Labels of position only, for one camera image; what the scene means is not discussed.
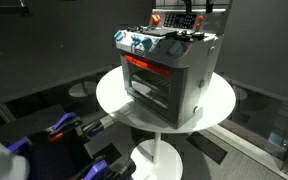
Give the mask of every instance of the table pedestal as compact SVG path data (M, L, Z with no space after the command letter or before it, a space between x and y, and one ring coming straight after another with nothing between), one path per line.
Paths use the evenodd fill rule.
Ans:
M155 133L155 140L146 140L132 152L136 164L134 180L180 180L183 163L176 149L161 141L161 133Z

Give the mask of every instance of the white round table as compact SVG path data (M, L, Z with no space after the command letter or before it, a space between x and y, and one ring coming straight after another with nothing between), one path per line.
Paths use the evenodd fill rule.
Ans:
M135 180L181 179L182 160L173 146L161 141L161 133L189 133L209 128L227 118L236 101L231 86L213 73L195 116L179 129L174 129L127 95L122 67L113 69L101 79L96 95L101 107L113 118L134 128L155 132L155 140L142 142L131 154L136 164L132 175Z

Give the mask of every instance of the oven window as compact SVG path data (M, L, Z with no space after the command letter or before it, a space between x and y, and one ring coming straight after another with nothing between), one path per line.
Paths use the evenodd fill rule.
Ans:
M144 69L131 75L131 86L147 99L168 109L170 81L168 78L157 75Z

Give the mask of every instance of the oven handle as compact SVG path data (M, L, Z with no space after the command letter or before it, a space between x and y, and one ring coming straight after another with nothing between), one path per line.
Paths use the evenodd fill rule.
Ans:
M135 65L137 65L143 69L155 72L157 74L160 74L163 76L170 76L172 74L171 71L168 69L149 64L147 62L133 58L132 56L124 55L124 58L130 63L133 63L133 64L135 64Z

